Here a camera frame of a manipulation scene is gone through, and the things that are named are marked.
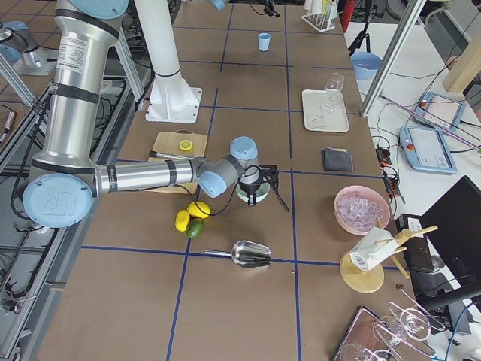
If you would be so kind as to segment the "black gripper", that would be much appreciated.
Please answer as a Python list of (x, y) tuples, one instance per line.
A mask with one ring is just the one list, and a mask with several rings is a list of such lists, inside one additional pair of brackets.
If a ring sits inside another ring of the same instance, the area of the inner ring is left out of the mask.
[(262, 184), (269, 184), (278, 191), (278, 169), (276, 165), (249, 165), (239, 180), (240, 188), (247, 195), (247, 204), (256, 205), (256, 191)]
[(264, 14), (268, 15), (269, 17), (279, 17), (280, 14), (274, 8), (274, 1), (273, 0), (263, 0), (262, 4), (264, 5)]

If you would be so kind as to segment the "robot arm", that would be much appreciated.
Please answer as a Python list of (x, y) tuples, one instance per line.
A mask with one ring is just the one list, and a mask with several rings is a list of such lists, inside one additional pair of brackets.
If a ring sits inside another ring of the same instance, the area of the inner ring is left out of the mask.
[(81, 221), (102, 193), (148, 190), (196, 182), (210, 197), (237, 184), (256, 203), (270, 168), (260, 165), (253, 139), (234, 139), (213, 162), (204, 157), (96, 165), (90, 157), (101, 82), (109, 49), (121, 35), (125, 1), (60, 1), (55, 21), (62, 37), (43, 149), (32, 157), (22, 200), (28, 217), (49, 228)]
[[(210, 3), (218, 10), (223, 10), (229, 3), (229, 0), (210, 0)], [(256, 3), (263, 6), (262, 11), (257, 11), (253, 7), (253, 1), (248, 1), (248, 5), (253, 9), (253, 11), (259, 16), (269, 16), (279, 18), (280, 14), (274, 8), (274, 1), (272, 0), (256, 0)]]

